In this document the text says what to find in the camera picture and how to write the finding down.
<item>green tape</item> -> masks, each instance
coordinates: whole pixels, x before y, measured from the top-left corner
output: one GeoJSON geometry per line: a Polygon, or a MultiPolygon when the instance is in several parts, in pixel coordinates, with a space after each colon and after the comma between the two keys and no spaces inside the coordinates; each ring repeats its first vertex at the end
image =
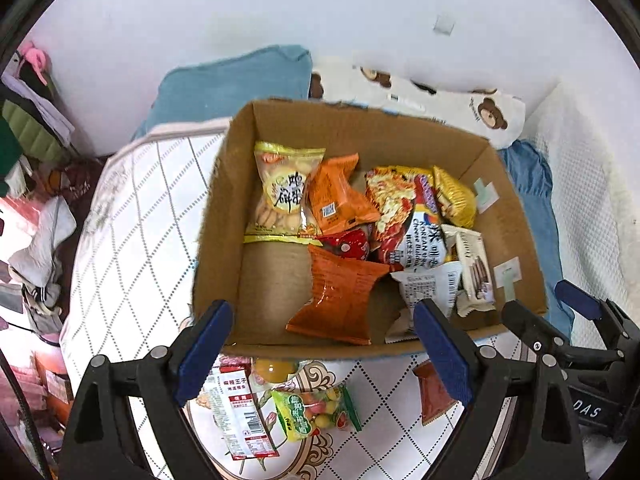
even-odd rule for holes
{"type": "Polygon", "coordinates": [[[478,203],[484,203],[486,200],[486,187],[482,183],[482,179],[479,178],[474,182],[474,188],[476,188],[476,195],[478,196],[478,203]]]}
{"type": "Polygon", "coordinates": [[[502,273],[502,286],[504,287],[505,303],[516,299],[516,291],[513,288],[513,280],[515,277],[513,269],[507,269],[502,273]]]}

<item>cardboard box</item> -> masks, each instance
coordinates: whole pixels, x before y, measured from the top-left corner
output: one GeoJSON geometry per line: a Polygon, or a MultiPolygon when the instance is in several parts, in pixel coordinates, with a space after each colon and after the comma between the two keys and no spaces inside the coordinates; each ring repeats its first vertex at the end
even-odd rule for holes
{"type": "MultiPolygon", "coordinates": [[[[360,154],[352,184],[364,190],[364,173],[375,166],[437,164],[473,188],[481,178],[493,183],[499,199],[478,215],[474,229],[484,238],[493,268],[515,258],[522,278],[516,297],[537,314],[546,312],[545,289],[527,219],[502,161],[489,142],[427,120],[379,110],[283,100],[247,104],[234,118],[211,177],[209,203],[200,233],[193,306],[200,316],[213,300],[235,306],[234,328],[223,352],[263,357],[359,358],[422,351],[419,341],[385,344],[385,332],[404,307],[389,276],[369,300],[370,346],[286,332],[287,321],[311,297],[310,259],[301,244],[243,244],[249,214],[260,193],[254,160],[256,140],[292,148],[326,148],[325,158],[360,154]]],[[[495,289],[498,310],[504,289],[495,289]]],[[[498,312],[454,316],[455,326],[474,338],[504,330],[498,312]]]]}

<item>metal screw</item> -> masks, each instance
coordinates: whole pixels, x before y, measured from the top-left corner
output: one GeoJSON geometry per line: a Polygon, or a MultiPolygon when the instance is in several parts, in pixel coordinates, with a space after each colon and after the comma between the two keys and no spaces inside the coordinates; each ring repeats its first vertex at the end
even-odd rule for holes
{"type": "Polygon", "coordinates": [[[91,359],[90,364],[92,367],[97,368],[98,366],[102,366],[107,359],[104,355],[97,355],[91,359]]]}
{"type": "Polygon", "coordinates": [[[494,347],[485,345],[480,347],[480,355],[486,359],[493,359],[498,355],[498,352],[495,351],[494,347]]]}
{"type": "Polygon", "coordinates": [[[549,368],[554,367],[558,364],[558,361],[556,361],[556,358],[553,357],[551,354],[544,354],[542,356],[542,362],[547,365],[549,368]]]}
{"type": "Polygon", "coordinates": [[[168,352],[169,349],[166,346],[155,346],[151,349],[151,357],[153,359],[162,359],[168,352]]]}

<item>pink plush toy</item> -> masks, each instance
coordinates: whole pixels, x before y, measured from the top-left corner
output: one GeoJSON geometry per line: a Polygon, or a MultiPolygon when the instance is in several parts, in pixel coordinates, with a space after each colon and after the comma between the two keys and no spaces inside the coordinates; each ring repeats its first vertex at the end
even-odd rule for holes
{"type": "Polygon", "coordinates": [[[27,41],[27,43],[21,46],[20,54],[22,55],[23,60],[20,62],[20,66],[18,67],[18,73],[20,73],[20,69],[24,62],[28,61],[31,63],[31,66],[33,66],[33,70],[38,75],[40,81],[42,81],[42,84],[47,86],[47,81],[42,76],[42,71],[47,68],[47,55],[39,48],[36,48],[33,45],[33,41],[27,41]]]}

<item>blue gripper pad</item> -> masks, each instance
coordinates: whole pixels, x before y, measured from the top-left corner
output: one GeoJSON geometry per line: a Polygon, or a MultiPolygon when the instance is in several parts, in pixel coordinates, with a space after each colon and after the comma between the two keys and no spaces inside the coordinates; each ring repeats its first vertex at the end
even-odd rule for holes
{"type": "Polygon", "coordinates": [[[188,334],[194,341],[177,369],[178,386],[174,393],[174,399],[178,406],[184,406],[187,400],[195,399],[198,396],[220,349],[231,332],[234,322],[231,305],[226,301],[220,301],[212,304],[209,309],[210,311],[207,311],[196,325],[185,329],[196,330],[197,333],[188,334]]]}
{"type": "Polygon", "coordinates": [[[414,306],[414,330],[447,393],[467,407],[474,396],[469,384],[469,368],[438,319],[422,301],[414,306]]]}
{"type": "Polygon", "coordinates": [[[593,296],[584,292],[573,283],[562,280],[556,283],[556,298],[564,304],[569,305],[576,312],[582,314],[589,321],[600,319],[602,311],[600,310],[600,302],[593,296]]]}

